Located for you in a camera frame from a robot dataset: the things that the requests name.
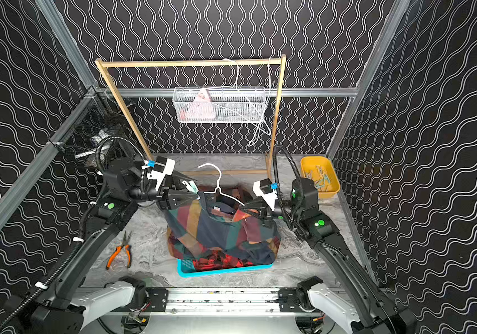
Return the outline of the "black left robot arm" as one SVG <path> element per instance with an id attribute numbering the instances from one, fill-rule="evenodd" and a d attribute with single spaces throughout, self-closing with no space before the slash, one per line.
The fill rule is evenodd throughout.
<path id="1" fill-rule="evenodd" d="M 149 159 L 136 143 L 108 136 L 96 146 L 94 161 L 103 177 L 96 200 L 79 220 L 78 234 L 52 270 L 25 296 L 12 296 L 0 333 L 14 326 L 21 333 L 79 333 L 90 323 L 91 307 L 73 297 L 102 250 L 124 230 L 139 204 L 151 201 L 164 210 L 194 200 L 195 179 L 165 157 Z"/>

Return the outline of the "green clothespin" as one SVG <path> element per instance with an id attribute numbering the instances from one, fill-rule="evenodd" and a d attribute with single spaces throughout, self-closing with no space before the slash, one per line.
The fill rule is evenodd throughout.
<path id="1" fill-rule="evenodd" d="M 195 184 L 194 180 L 183 180 L 182 184 L 187 188 L 187 190 L 191 193 L 199 193 L 199 189 L 197 185 Z"/>

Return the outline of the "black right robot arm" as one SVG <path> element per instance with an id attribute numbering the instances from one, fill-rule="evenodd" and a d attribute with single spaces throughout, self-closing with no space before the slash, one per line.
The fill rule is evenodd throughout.
<path id="1" fill-rule="evenodd" d="M 289 200 L 280 189 L 278 153 L 287 158 L 295 175 Z M 333 220 L 320 210 L 314 182 L 301 176 L 288 150 L 276 145 L 271 150 L 271 161 L 274 178 L 255 182 L 256 198 L 243 209 L 264 223 L 282 219 L 296 238 L 306 242 L 330 267 L 350 298 L 345 301 L 319 278 L 312 277 L 296 289 L 298 306 L 321 311 L 345 333 L 415 333 L 414 314 L 396 306 L 360 266 Z"/>

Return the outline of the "white wire hanger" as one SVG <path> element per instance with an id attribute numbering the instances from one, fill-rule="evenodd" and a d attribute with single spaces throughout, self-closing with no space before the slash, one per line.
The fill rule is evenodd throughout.
<path id="1" fill-rule="evenodd" d="M 266 120 L 266 110 L 269 107 L 270 94 L 272 93 L 272 90 L 273 90 L 273 84 L 272 84 L 273 70 L 272 70 L 272 65 L 270 64 L 272 60 L 273 59 L 270 57 L 268 58 L 266 63 L 267 77 L 268 77 L 267 91 L 265 92 L 265 101 L 263 103 L 262 109 L 256 109 L 256 112 L 260 115 L 261 118 L 260 118 L 259 124 L 255 125 L 255 128 L 252 132 L 253 137 L 248 142 L 249 148 L 255 146 L 256 143 L 261 139 L 261 136 L 263 134 L 268 135 L 269 126 Z"/>

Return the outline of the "red black plaid shirt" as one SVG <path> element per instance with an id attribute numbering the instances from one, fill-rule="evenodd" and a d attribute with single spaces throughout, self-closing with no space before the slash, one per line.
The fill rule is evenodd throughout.
<path id="1" fill-rule="evenodd" d="M 223 269 L 235 269 L 251 267 L 254 264 L 247 260 L 240 260 L 229 255 L 211 255 L 200 260 L 193 260 L 192 264 L 196 271 L 215 271 Z"/>

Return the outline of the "multicolour plaid shirt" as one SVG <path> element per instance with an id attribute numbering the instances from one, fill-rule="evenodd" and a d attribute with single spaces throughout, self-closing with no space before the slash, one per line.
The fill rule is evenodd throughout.
<path id="1" fill-rule="evenodd" d="M 200 189 L 209 191 L 208 186 L 200 186 Z M 242 186 L 225 191 L 242 201 L 252 199 Z M 189 234 L 207 248 L 217 246 L 229 250 L 244 241 L 257 243 L 280 236 L 275 222 L 270 228 L 263 227 L 257 218 L 243 212 L 240 207 L 235 209 L 223 203 L 214 203 L 213 198 L 203 193 L 199 195 L 199 200 L 175 210 L 164 210 L 163 215 L 167 229 L 171 228 L 177 237 Z"/>
<path id="2" fill-rule="evenodd" d="M 217 246 L 207 248 L 189 234 L 177 237 L 171 228 L 167 229 L 167 246 L 170 255 L 179 260 L 191 261 L 191 263 L 193 260 L 200 260 L 215 254 L 247 260 L 254 265 L 273 264 L 277 258 L 280 242 L 280 236 L 275 235 L 257 243 L 244 241 L 229 250 L 224 250 Z"/>

